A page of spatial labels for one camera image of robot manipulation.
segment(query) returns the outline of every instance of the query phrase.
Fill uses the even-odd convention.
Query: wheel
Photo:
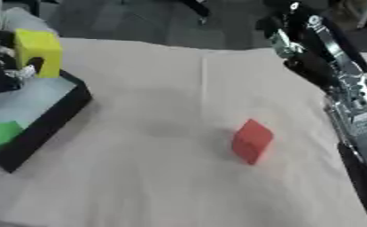
[[[198,23],[199,25],[205,25],[207,23],[208,18],[199,18]]]

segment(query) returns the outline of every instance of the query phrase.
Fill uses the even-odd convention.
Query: wooden block
[[[34,57],[44,59],[38,77],[52,78],[59,76],[61,68],[62,47],[59,39],[50,32],[17,29],[15,31],[15,51],[17,66],[24,67]]]
[[[235,134],[232,141],[233,152],[248,164],[254,165],[273,138],[273,133],[254,120],[249,120]]]

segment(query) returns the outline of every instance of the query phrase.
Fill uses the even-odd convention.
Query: green cube
[[[10,142],[23,128],[16,121],[0,123],[0,145]]]

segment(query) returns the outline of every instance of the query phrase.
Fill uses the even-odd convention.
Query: yellow cube
[[[17,66],[24,67],[34,57],[44,59],[38,77],[58,77],[61,68],[62,47],[59,39],[50,32],[17,29],[15,32]]]

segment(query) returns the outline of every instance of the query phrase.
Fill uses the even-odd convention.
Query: red cube
[[[273,138],[273,133],[252,119],[236,132],[233,141],[233,152],[248,164],[254,165]]]

